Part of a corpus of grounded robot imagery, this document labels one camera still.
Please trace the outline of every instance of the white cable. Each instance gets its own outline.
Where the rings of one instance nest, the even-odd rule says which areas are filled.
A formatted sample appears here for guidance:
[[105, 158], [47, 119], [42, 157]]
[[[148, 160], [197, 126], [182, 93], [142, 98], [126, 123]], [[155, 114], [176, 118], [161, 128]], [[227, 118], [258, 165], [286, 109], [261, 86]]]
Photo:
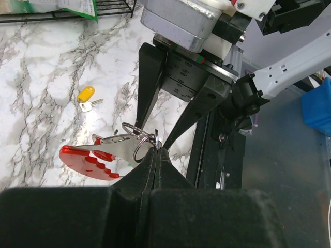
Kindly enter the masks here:
[[329, 203], [329, 214], [327, 215], [327, 223], [328, 223], [328, 228], [329, 228], [329, 241], [330, 241], [330, 247], [331, 247], [330, 210], [331, 210], [331, 200]]

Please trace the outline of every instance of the red keychain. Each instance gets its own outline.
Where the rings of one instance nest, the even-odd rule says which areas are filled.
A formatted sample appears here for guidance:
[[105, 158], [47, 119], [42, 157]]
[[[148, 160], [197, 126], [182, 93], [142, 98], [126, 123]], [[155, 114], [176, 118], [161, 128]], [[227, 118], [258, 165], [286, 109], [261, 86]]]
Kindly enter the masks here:
[[[100, 142], [101, 139], [99, 138], [94, 144], [97, 145]], [[95, 150], [92, 153], [108, 162], [115, 160], [115, 156], [103, 151]], [[90, 151], [88, 150], [75, 150], [72, 146], [63, 146], [59, 152], [59, 157], [69, 168], [85, 176], [107, 181], [119, 178], [119, 174], [112, 173], [105, 164], [99, 163], [97, 158], [90, 157], [89, 154]]]
[[119, 178], [119, 174], [112, 173], [104, 163], [98, 162], [97, 158], [112, 162], [119, 157], [135, 168], [151, 147], [158, 148], [162, 145], [157, 130], [155, 134], [148, 134], [128, 123], [123, 123], [122, 127], [127, 134], [117, 135], [118, 130], [107, 138], [93, 134], [93, 145], [64, 146], [59, 157], [69, 168], [85, 176], [101, 180]]

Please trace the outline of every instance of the marble countertop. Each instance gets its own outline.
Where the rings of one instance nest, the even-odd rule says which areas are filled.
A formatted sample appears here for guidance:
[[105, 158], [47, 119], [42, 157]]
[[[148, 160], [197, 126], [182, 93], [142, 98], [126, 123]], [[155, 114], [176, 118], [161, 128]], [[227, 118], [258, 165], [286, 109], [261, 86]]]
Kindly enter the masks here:
[[[140, 23], [142, 8], [129, 15], [90, 20], [0, 24], [0, 190], [8, 187], [110, 185], [66, 167], [64, 145], [91, 144], [93, 133], [111, 136], [122, 122], [134, 123], [138, 94], [138, 50], [153, 32]], [[104, 99], [88, 113], [76, 97], [92, 85], [91, 100]], [[145, 131], [165, 140], [186, 103], [162, 91]], [[183, 174], [194, 128], [170, 150]], [[107, 164], [121, 176], [123, 161]]]

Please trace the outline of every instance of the blue box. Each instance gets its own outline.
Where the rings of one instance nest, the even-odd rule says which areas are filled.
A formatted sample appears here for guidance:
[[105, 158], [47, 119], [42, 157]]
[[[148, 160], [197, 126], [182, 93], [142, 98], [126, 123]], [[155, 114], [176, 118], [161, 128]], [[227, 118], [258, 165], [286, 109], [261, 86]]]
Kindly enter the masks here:
[[331, 79], [302, 96], [304, 122], [327, 136], [331, 136]]

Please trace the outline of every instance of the black padded object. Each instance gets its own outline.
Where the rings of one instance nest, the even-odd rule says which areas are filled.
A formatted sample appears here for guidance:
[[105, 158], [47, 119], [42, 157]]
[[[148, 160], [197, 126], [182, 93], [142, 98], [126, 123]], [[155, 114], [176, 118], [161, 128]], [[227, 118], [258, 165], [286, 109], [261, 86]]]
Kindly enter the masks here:
[[151, 148], [112, 187], [0, 194], [0, 247], [287, 247], [258, 191], [197, 190]]
[[288, 247], [260, 191], [154, 190], [150, 201], [149, 247]]

